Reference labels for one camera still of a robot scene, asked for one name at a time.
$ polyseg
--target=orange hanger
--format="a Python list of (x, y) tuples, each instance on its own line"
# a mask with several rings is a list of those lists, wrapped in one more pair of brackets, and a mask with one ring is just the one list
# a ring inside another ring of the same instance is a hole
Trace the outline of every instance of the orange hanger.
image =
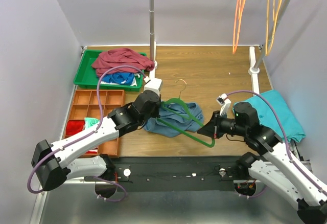
[[(239, 44), (241, 21), (242, 21), (242, 14), (243, 14), (245, 2), (246, 2), (246, 0), (237, 0), (237, 2), (236, 2), (234, 30), (233, 30), (233, 49), (232, 49), (233, 54), (235, 54), (237, 46)], [(235, 41), (235, 32), (236, 32), (237, 20), (238, 20), (238, 29), (237, 29), (237, 36), (236, 36), (236, 41)]]
[(277, 9), (275, 10), (275, 1), (272, 2), (272, 22), (273, 22), (273, 28), (272, 28), (272, 34), (271, 34), (271, 42), (268, 46), (268, 31), (269, 31), (269, 0), (267, 0), (267, 20), (266, 20), (266, 44), (265, 44), (265, 56), (268, 56), (270, 54), (270, 51), (272, 49), (272, 45), (274, 43), (274, 37), (275, 37), (275, 31), (276, 31), (276, 24), (278, 19), (278, 13), (281, 9), (282, 0), (278, 0)]

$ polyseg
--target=clothes hanger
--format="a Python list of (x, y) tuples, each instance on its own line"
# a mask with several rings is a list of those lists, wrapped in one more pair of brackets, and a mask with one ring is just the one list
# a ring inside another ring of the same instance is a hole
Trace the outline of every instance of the clothes hanger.
[[(181, 95), (182, 91), (186, 89), (187, 83), (186, 83), (183, 79), (179, 79), (179, 80), (175, 81), (175, 83), (177, 83), (178, 81), (183, 81), (183, 82), (185, 83), (185, 87), (184, 87), (184, 89), (182, 89), (182, 90), (179, 92), (179, 97), (178, 97), (178, 98), (171, 98), (171, 99), (169, 99), (169, 100), (167, 100), (167, 101), (162, 102), (162, 103), (161, 103), (161, 108), (162, 108), (162, 109), (165, 109), (165, 110), (168, 110), (168, 111), (172, 112), (173, 114), (178, 115), (178, 116), (180, 116), (180, 117), (182, 117), (182, 118), (184, 118), (184, 119), (187, 119), (187, 120), (193, 120), (193, 121), (195, 121), (197, 124), (199, 124), (200, 127), (203, 127), (204, 124), (203, 124), (199, 119), (197, 119), (195, 116), (193, 116), (193, 115), (191, 114), (191, 112), (190, 112), (188, 106), (185, 104), (184, 101), (182, 101), (182, 100), (180, 99), (180, 95)], [(170, 105), (170, 104), (178, 104), (178, 105), (180, 105), (180, 106), (184, 109), (184, 111), (186, 112), (186, 114), (187, 114), (188, 116), (184, 116), (184, 115), (182, 115), (182, 114), (177, 113), (177, 112), (174, 111), (174, 110), (169, 109), (167, 106)], [(191, 138), (191, 139), (193, 139), (193, 140), (195, 140), (195, 141), (197, 141), (197, 142), (200, 142), (202, 145), (205, 145), (205, 146), (210, 147), (210, 148), (211, 148), (211, 147), (214, 147), (214, 145), (215, 145), (215, 140), (214, 140), (214, 139), (212, 139), (212, 140), (211, 140), (211, 144), (209, 144), (209, 143), (207, 143), (207, 142), (205, 142), (205, 141), (203, 141), (203, 140), (201, 140), (201, 139), (199, 139), (199, 138), (197, 138), (197, 137), (191, 135), (190, 133), (188, 133), (188, 132), (186, 132), (186, 131), (184, 131), (184, 130), (179, 129), (178, 127), (176, 127), (176, 126), (170, 124), (169, 122), (166, 122), (165, 120), (163, 120), (163, 119), (161, 119), (161, 118), (157, 118), (157, 120), (158, 120), (159, 122), (163, 123), (164, 125), (166, 125), (166, 126), (172, 128), (172, 129), (174, 129), (174, 130), (176, 130), (176, 131), (182, 133), (183, 135), (186, 135), (187, 137), (189, 137), (189, 138)]]
[(272, 22), (273, 22), (273, 28), (272, 28), (272, 34), (271, 34), (271, 42), (268, 46), (268, 31), (269, 31), (269, 0), (267, 0), (267, 20), (266, 20), (266, 44), (265, 44), (265, 56), (268, 56), (270, 54), (270, 51), (272, 49), (273, 43), (274, 43), (274, 37), (275, 37), (275, 31), (276, 31), (276, 24), (278, 19), (278, 13), (281, 9), (282, 0), (278, 0), (277, 9), (275, 10), (275, 1), (272, 2)]
[[(232, 53), (233, 54), (236, 53), (236, 49), (237, 49), (237, 46), (239, 44), (241, 21), (242, 21), (242, 15), (243, 15), (245, 2), (246, 2), (246, 0), (237, 0), (237, 2), (236, 2), (235, 18), (234, 18), (234, 30), (233, 30), (233, 47), (232, 47)], [(238, 20), (238, 30), (237, 30), (236, 40), (235, 40), (237, 20)]]

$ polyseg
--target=wooden table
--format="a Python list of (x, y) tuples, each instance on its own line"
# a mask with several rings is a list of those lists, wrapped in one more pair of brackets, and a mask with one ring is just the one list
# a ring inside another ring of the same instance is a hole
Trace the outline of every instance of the wooden table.
[[(118, 47), (88, 47), (104, 51), (113, 48)], [(130, 48), (150, 55), (149, 47)], [(181, 99), (186, 103), (198, 103), (203, 110), (204, 124), (207, 123), (213, 111), (220, 109), (216, 102), (219, 95), (240, 89), (252, 90), (248, 51), (249, 47), (238, 47), (233, 55), (231, 47), (157, 47), (156, 77), (163, 80), (162, 100), (178, 97), (184, 84), (175, 81), (184, 79), (188, 84)], [(261, 92), (271, 89), (263, 64), (259, 84)], [(137, 96), (138, 93), (126, 92), (125, 102), (132, 102)], [(232, 102), (240, 102), (250, 97), (250, 94), (235, 94), (230, 98)], [(208, 137), (197, 136), (210, 142)], [(124, 135), (120, 141), (120, 156), (242, 155), (251, 151), (244, 142), (231, 142), (226, 137), (216, 140), (216, 145), (208, 148), (184, 135), (167, 138), (143, 129)]]

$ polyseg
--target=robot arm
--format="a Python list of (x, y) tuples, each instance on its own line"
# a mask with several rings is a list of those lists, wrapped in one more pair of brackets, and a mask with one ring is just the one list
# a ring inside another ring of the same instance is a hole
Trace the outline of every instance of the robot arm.
[[(325, 223), (327, 220), (326, 185), (310, 172), (293, 154), (288, 156), (286, 145), (270, 128), (260, 125), (256, 110), (247, 102), (234, 106), (235, 119), (226, 117), (230, 101), (218, 97), (222, 111), (215, 111), (211, 120), (198, 133), (220, 138), (225, 133), (244, 137), (244, 142), (260, 156), (274, 164), (284, 176), (266, 169), (259, 157), (248, 152), (237, 161), (238, 171), (260, 180), (284, 197), (305, 223)], [(319, 188), (308, 178), (319, 184)]]
[[(90, 159), (77, 158), (106, 141), (135, 131), (139, 126), (145, 124), (150, 117), (159, 117), (159, 108), (160, 95), (158, 92), (148, 89), (140, 94), (134, 102), (114, 109), (107, 117), (104, 117), (98, 130), (96, 130), (98, 124), (95, 124), (72, 137), (52, 144), (46, 140), (39, 142), (32, 159), (33, 167), (44, 157), (57, 151), (36, 170), (43, 190), (53, 190), (70, 178), (89, 175), (100, 176), (107, 170), (112, 170), (113, 164), (107, 155)], [(65, 148), (65, 145), (76, 140), (78, 143)]]

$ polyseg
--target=green tray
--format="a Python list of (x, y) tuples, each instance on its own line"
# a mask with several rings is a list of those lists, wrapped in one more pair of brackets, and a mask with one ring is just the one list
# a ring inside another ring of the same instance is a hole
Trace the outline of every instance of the green tray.
[[(74, 78), (74, 84), (81, 88), (97, 88), (99, 78), (96, 75), (96, 70), (91, 67), (93, 62), (97, 59), (101, 50), (85, 50), (80, 66)], [(143, 56), (147, 56), (146, 53), (139, 53)], [(135, 77), (136, 86), (127, 86), (119, 84), (100, 84), (100, 89), (124, 89), (126, 91), (139, 92), (142, 87), (142, 76)]]

